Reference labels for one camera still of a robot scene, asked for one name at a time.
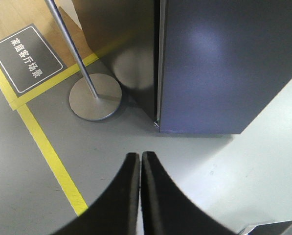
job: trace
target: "black panel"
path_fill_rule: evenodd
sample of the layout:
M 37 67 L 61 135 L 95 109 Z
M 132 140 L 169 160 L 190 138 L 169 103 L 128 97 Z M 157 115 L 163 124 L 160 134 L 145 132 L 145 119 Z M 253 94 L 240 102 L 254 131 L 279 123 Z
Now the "black panel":
M 54 235 L 134 235 L 140 161 L 129 153 L 111 184 L 79 218 Z
M 162 132 L 241 133 L 292 78 L 292 0 L 167 0 Z

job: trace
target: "dark blue panel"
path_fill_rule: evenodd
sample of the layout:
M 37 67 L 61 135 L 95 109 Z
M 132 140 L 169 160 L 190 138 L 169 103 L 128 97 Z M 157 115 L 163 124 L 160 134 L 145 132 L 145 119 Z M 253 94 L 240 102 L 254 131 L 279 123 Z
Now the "dark blue panel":
M 161 132 L 241 133 L 292 78 L 292 0 L 167 2 Z

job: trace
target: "stanchion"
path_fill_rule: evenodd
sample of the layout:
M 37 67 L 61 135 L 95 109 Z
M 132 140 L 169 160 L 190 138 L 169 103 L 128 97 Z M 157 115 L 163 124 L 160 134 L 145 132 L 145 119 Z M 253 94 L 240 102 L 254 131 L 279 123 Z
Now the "stanchion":
M 70 92 L 71 109 L 77 116 L 91 121 L 111 116 L 119 107 L 122 98 L 119 83 L 106 74 L 88 74 L 54 0 L 45 1 L 83 75 Z

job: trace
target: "yellow tape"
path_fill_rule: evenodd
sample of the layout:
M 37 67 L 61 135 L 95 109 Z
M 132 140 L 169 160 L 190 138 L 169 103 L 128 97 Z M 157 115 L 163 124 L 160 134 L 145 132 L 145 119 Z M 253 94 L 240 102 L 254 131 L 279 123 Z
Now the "yellow tape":
M 98 60 L 98 57 L 93 53 L 87 56 L 83 63 L 85 66 L 90 65 L 91 63 Z M 57 74 L 56 76 L 52 77 L 51 79 L 47 80 L 46 82 L 42 83 L 41 85 L 31 89 L 27 93 L 23 94 L 19 98 L 11 101 L 9 104 L 12 110 L 16 110 L 22 105 L 26 104 L 30 100 L 36 98 L 40 94 L 44 93 L 45 91 L 49 90 L 50 88 L 54 87 L 55 85 L 59 84 L 63 80 L 67 79 L 68 77 L 72 76 L 73 74 L 79 71 L 79 67 L 77 64 L 72 65 L 71 67 L 67 68 L 66 70 L 62 71 L 61 73 Z
M 71 203 L 76 214 L 81 215 L 88 208 L 88 206 L 72 181 L 67 170 L 63 166 L 57 153 L 51 146 L 51 143 L 47 139 L 40 125 L 26 104 L 19 107 L 17 111 L 45 157 L 49 167 L 57 178 L 63 192 L 67 196 L 67 199 Z
M 89 57 L 86 58 L 87 59 L 86 63 L 96 58 L 96 56 L 93 55 Z M 0 89 L 9 103 L 18 99 L 1 69 L 0 69 Z M 25 125 L 27 126 L 40 151 L 42 152 L 54 176 L 58 180 L 58 183 L 60 184 L 67 199 L 71 203 L 74 211 L 76 212 L 77 215 L 82 214 L 88 208 L 88 206 L 84 201 L 84 198 L 82 197 L 81 193 L 77 189 L 76 185 L 72 181 L 67 170 L 63 166 L 59 156 L 57 155 L 51 143 L 44 134 L 39 123 L 36 121 L 35 117 L 33 116 L 33 114 L 31 113 L 30 109 L 26 104 L 22 104 L 21 106 L 18 107 L 18 113 L 21 116 Z
M 17 98 L 17 95 L 14 93 L 10 83 L 4 76 L 1 69 L 0 69 L 0 90 L 2 91 L 8 103 L 12 102 L 14 99 Z

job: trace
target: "black curved object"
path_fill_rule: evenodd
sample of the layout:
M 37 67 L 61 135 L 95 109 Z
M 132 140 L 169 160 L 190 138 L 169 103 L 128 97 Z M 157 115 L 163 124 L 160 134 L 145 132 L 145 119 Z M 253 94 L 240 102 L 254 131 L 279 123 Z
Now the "black curved object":
M 154 152 L 142 155 L 141 208 L 145 235 L 235 235 L 179 190 Z
M 68 225 L 53 235 L 134 235 L 139 195 L 140 160 L 129 153 L 103 194 Z

